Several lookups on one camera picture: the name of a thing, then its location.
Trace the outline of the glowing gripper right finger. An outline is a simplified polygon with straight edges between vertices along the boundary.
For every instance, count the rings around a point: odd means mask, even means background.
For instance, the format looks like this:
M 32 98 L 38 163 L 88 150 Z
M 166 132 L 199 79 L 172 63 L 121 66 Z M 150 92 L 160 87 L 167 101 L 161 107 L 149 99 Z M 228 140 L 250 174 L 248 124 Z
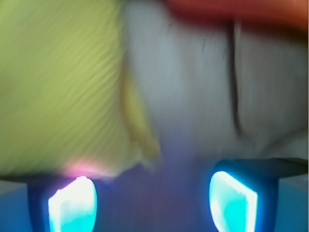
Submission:
M 223 159 L 211 173 L 209 205 L 220 232 L 272 232 L 278 205 L 275 159 Z

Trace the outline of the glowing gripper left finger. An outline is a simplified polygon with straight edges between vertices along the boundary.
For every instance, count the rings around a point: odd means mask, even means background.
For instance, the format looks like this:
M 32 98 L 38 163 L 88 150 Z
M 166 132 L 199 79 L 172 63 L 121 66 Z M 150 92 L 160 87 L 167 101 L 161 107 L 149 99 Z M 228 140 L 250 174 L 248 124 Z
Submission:
M 52 176 L 28 183 L 28 204 L 35 232 L 92 232 L 95 228 L 98 193 L 86 176 Z

